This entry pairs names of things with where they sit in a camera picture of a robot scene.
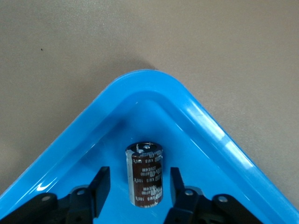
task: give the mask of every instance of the electrolytic capacitor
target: electrolytic capacitor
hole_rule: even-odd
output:
[[[150,208],[163,198],[162,147],[139,142],[126,149],[129,198],[133,205]]]

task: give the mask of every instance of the blue tray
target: blue tray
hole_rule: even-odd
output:
[[[125,149],[139,141],[164,148],[164,198],[156,207],[128,197]],[[0,198],[0,218],[35,195],[61,198],[111,168],[111,190],[94,223],[161,224],[171,204],[170,167],[185,185],[234,196],[263,223],[299,223],[299,213],[176,79],[154,70],[112,82]]]

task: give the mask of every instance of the black bracket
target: black bracket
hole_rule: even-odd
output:
[[[261,224],[230,195],[209,200],[200,189],[186,188],[178,168],[171,168],[171,198],[174,206],[164,224]]]
[[[57,199],[41,193],[0,220],[0,224],[92,224],[110,191],[110,168],[102,167],[88,187]]]

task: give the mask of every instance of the metal screw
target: metal screw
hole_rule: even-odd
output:
[[[42,202],[48,201],[51,197],[50,196],[45,196],[42,198]]]
[[[191,196],[191,195],[193,195],[193,191],[187,189],[187,190],[185,190],[185,195]]]
[[[228,202],[228,199],[225,197],[225,196],[219,196],[218,197],[218,200],[220,201],[220,202]]]
[[[77,192],[77,195],[82,195],[84,193],[85,193],[85,190],[80,190],[80,191]]]

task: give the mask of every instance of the gray surface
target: gray surface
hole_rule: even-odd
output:
[[[298,1],[2,0],[0,192],[116,77],[157,68],[299,208],[298,11]]]

